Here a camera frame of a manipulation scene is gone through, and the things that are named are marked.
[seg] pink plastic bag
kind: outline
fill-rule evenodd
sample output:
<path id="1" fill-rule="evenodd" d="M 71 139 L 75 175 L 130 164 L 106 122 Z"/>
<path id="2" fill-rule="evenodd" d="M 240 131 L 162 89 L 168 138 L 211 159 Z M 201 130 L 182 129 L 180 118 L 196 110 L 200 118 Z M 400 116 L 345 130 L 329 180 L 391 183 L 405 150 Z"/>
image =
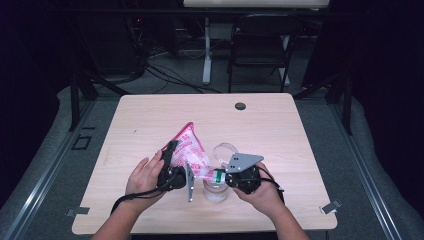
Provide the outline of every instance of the pink plastic bag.
<path id="1" fill-rule="evenodd" d="M 172 155 L 171 167 L 185 166 L 188 161 L 196 178 L 204 178 L 213 171 L 202 144 L 194 134 L 193 122 L 187 123 L 172 140 L 179 143 Z"/>

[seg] forearm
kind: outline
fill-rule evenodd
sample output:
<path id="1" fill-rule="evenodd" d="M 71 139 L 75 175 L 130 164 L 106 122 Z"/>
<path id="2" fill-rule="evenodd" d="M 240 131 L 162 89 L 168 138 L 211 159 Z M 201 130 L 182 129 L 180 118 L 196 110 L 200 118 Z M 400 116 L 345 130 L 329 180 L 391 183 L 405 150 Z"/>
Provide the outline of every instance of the forearm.
<path id="1" fill-rule="evenodd" d="M 128 202 L 122 202 L 92 239 L 127 239 L 139 215 Z"/>
<path id="2" fill-rule="evenodd" d="M 286 206 L 279 207 L 277 214 L 271 217 L 279 240 L 309 239 L 293 214 Z"/>

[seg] metal bracket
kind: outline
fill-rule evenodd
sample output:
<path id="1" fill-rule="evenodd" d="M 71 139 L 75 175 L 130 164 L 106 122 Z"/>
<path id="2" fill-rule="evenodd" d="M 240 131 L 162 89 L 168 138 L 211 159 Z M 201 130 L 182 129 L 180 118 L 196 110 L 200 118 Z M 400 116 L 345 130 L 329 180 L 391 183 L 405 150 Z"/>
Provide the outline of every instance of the metal bracket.
<path id="1" fill-rule="evenodd" d="M 77 207 L 75 209 L 68 209 L 68 211 L 65 213 L 65 216 L 76 217 L 77 214 L 87 215 L 89 210 L 90 210 L 90 208 L 83 208 L 83 207 Z"/>
<path id="2" fill-rule="evenodd" d="M 325 205 L 324 207 L 319 207 L 322 213 L 329 214 L 330 212 L 337 212 L 336 209 L 341 207 L 342 203 L 339 200 L 336 200 L 332 203 Z"/>
<path id="3" fill-rule="evenodd" d="M 245 153 L 234 153 L 225 169 L 226 173 L 239 173 L 256 163 L 264 160 L 263 156 L 251 155 Z"/>

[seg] dark floor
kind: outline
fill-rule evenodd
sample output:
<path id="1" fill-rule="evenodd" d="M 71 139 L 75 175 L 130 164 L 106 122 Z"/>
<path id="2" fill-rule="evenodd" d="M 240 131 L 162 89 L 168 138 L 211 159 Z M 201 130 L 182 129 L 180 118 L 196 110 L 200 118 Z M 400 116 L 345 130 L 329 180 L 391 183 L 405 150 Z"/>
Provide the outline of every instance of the dark floor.
<path id="1" fill-rule="evenodd" d="M 150 58 L 149 64 L 162 69 L 168 75 L 182 78 L 192 85 L 226 92 L 228 49 L 225 42 L 214 41 L 214 43 L 216 47 L 212 55 L 212 82 L 208 86 L 203 86 L 201 83 L 204 55 L 201 51 L 191 51 L 193 45 L 186 46 L 185 51 L 180 51 L 178 58 L 166 53 L 160 54 Z M 290 86 L 286 88 L 286 92 L 295 94 L 301 91 L 303 74 L 313 47 L 313 39 L 303 38 L 297 41 L 289 71 Z M 248 78 L 265 79 L 275 82 L 278 81 L 278 74 L 269 76 L 269 71 L 253 73 L 240 70 L 235 78 L 244 80 Z M 191 94 L 198 93 L 197 89 L 199 89 L 169 83 L 153 76 L 150 72 L 146 72 L 135 81 L 123 82 L 118 86 L 133 94 Z M 61 109 L 55 123 L 21 183 L 0 211 L 1 238 L 13 236 L 8 234 L 10 234 L 10 229 L 14 227 L 14 224 L 23 226 L 20 231 L 21 239 L 88 239 L 90 237 L 74 235 L 71 231 L 73 218 L 65 217 L 64 213 L 70 208 L 79 206 L 119 100 L 115 93 L 103 86 L 96 86 L 96 89 L 100 97 L 94 103 L 82 100 L 82 109 L 86 106 L 87 114 L 83 117 L 81 125 L 71 135 L 67 131 L 71 119 L 69 89 L 65 89 L 59 94 Z M 203 89 L 202 91 L 216 93 L 214 90 Z M 235 90 L 239 92 L 278 92 L 279 87 L 246 85 L 236 86 Z M 309 99 L 296 101 L 296 105 L 330 199 L 339 199 L 343 203 L 336 214 L 338 226 L 329 232 L 330 238 L 399 239 L 399 236 L 401 236 L 404 239 L 424 239 L 422 219 L 403 200 L 390 178 L 379 165 L 360 104 L 354 101 L 352 108 L 353 136 L 346 138 L 343 128 L 340 127 L 339 115 L 337 115 L 339 108 L 325 103 L 323 100 L 325 92 L 326 89 L 321 89 Z M 83 127 L 95 127 L 95 129 L 87 130 Z M 70 146 L 78 134 L 90 134 L 92 136 L 90 147 L 84 153 L 70 150 Z M 378 215 L 378 209 L 367 191 L 366 184 L 360 177 L 360 170 L 357 168 L 357 156 L 352 151 L 351 143 L 346 139 L 353 139 L 356 144 L 355 147 L 360 149 L 361 157 L 365 160 L 377 188 L 381 190 L 380 195 L 386 203 L 389 216 L 392 217 L 399 234 L 395 232 L 393 236 L 390 236 L 390 233 L 387 232 L 384 224 L 385 219 L 381 219 Z M 48 176 L 54 181 L 46 187 L 46 195 L 41 197 L 40 204 L 28 214 L 28 221 L 23 221 L 21 210 L 25 206 L 25 201 L 35 189 L 37 181 L 43 177 L 48 167 L 57 158 L 61 159 L 61 164 L 56 165 L 57 172 L 54 176 Z M 308 232 L 308 234 L 311 239 L 325 239 L 326 237 L 325 232 Z M 275 233 L 160 235 L 144 236 L 142 239 L 171 238 L 276 239 Z"/>

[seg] human hand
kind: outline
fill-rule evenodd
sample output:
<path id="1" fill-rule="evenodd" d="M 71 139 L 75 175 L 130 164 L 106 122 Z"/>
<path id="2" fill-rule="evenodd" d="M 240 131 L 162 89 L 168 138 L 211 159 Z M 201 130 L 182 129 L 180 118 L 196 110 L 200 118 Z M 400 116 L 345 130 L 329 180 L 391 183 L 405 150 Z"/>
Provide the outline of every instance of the human hand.
<path id="1" fill-rule="evenodd" d="M 265 164 L 259 162 L 256 164 L 256 166 L 264 169 L 269 173 Z M 259 174 L 261 178 L 271 179 L 270 176 L 268 176 L 268 174 L 266 174 L 261 169 L 259 170 Z M 233 190 L 241 200 L 252 204 L 256 210 L 265 214 L 271 219 L 277 217 L 281 213 L 279 210 L 286 209 L 286 206 L 278 195 L 275 185 L 270 182 L 262 181 L 259 188 L 251 194 L 246 194 L 237 188 L 233 188 Z"/>
<path id="2" fill-rule="evenodd" d="M 162 152 L 159 150 L 150 161 L 147 157 L 141 160 L 128 179 L 125 195 L 147 192 L 156 188 L 158 176 L 164 164 L 161 157 Z M 135 198 L 125 203 L 131 205 L 134 211 L 141 214 L 144 210 L 159 201 L 163 195 L 164 193 L 154 192 L 143 196 L 152 198 Z"/>

